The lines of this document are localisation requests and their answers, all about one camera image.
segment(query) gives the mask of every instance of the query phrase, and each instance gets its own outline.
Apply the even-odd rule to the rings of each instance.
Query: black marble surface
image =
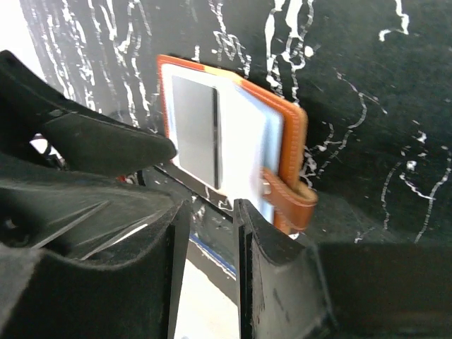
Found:
[[[305,108],[306,236],[451,242],[451,0],[20,2],[46,79],[135,126],[163,132],[157,54]]]

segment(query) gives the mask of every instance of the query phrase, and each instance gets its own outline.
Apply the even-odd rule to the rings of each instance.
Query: card holder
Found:
[[[306,229],[317,203],[317,195],[299,180],[300,164],[303,161],[303,149],[307,135],[306,112],[297,105],[274,95],[273,93],[243,79],[231,71],[225,71],[173,56],[157,56],[157,68],[160,78],[160,97],[165,132],[170,134],[167,101],[163,84],[162,67],[165,64],[181,66],[187,69],[209,73],[230,80],[257,100],[273,108],[283,118],[280,159],[277,173],[267,167],[261,168],[262,197],[275,208],[273,224],[285,234]]]

